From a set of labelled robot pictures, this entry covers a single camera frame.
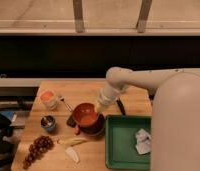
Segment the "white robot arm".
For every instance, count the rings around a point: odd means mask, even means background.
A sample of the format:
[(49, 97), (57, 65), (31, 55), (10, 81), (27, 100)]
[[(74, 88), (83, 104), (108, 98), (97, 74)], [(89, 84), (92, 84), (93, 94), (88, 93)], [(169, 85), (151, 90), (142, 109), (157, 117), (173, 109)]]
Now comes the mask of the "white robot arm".
[(154, 96), (150, 171), (200, 171), (200, 68), (106, 73), (96, 110), (103, 112), (129, 86)]

